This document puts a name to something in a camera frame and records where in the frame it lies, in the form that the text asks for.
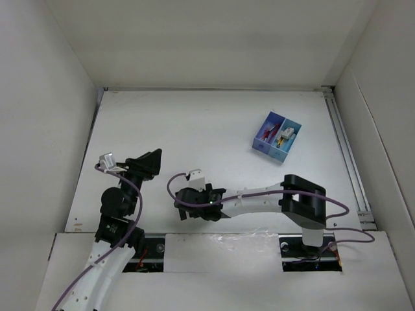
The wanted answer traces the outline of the white eraser red label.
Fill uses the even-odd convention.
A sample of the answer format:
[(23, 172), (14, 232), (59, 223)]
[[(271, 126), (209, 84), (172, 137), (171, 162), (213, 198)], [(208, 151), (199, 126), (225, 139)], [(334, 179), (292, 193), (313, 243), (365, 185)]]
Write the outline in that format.
[(286, 128), (282, 133), (281, 133), (281, 137), (283, 139), (290, 139), (290, 137), (295, 134), (295, 129), (288, 127)]

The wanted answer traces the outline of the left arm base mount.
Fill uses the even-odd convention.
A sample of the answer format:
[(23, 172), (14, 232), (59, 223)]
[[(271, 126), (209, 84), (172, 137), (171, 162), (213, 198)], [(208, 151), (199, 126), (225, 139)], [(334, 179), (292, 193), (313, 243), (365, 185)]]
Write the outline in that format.
[(129, 260), (123, 273), (161, 273), (164, 269), (164, 254), (165, 236), (146, 236), (142, 252)]

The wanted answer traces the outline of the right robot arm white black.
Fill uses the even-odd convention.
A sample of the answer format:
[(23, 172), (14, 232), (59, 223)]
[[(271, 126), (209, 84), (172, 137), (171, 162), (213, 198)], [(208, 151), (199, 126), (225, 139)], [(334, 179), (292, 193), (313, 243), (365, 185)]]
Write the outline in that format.
[(315, 255), (323, 248), (326, 228), (325, 188), (288, 174), (275, 185), (258, 189), (213, 188), (200, 170), (184, 173), (187, 186), (167, 189), (180, 219), (201, 218), (217, 222), (243, 214), (281, 213), (302, 229), (301, 250)]

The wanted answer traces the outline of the red pen white cap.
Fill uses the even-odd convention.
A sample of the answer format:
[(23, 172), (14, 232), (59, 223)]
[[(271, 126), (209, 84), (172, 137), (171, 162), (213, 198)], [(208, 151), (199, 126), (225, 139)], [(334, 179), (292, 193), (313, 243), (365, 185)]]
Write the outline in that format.
[(274, 127), (270, 130), (269, 137), (268, 137), (269, 139), (273, 138), (277, 134), (279, 127), (280, 127), (280, 124), (274, 125)]

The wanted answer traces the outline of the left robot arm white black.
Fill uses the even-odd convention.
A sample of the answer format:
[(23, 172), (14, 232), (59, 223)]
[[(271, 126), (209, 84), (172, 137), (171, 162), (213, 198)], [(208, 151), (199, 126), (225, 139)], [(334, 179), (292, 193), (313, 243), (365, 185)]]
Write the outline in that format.
[(145, 251), (145, 232), (137, 226), (143, 210), (141, 186), (161, 169), (160, 148), (117, 162), (99, 157), (95, 170), (119, 180), (101, 196), (100, 220), (84, 270), (67, 287), (53, 310), (102, 310), (125, 266)]

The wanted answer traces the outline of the red pen thin slanted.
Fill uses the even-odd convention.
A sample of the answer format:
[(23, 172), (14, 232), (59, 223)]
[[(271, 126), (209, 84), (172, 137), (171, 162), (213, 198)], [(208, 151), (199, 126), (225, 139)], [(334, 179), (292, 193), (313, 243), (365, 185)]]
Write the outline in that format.
[(264, 142), (269, 142), (271, 139), (269, 139), (268, 137), (269, 137), (269, 133), (270, 133), (270, 130), (273, 128), (274, 126), (271, 126), (271, 127), (268, 127), (268, 128), (265, 128), (265, 130), (264, 130), (264, 132), (263, 132), (263, 134), (262, 134), (262, 136), (261, 136), (261, 140), (262, 141), (264, 141)]

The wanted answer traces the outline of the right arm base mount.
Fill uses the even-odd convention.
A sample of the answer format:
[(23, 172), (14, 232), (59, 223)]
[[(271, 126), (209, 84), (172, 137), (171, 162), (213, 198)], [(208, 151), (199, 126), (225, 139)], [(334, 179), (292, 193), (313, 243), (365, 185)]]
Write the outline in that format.
[(336, 249), (326, 249), (334, 236), (325, 236), (321, 247), (306, 246), (302, 237), (287, 235), (279, 237), (281, 265), (284, 272), (342, 271), (342, 263)]

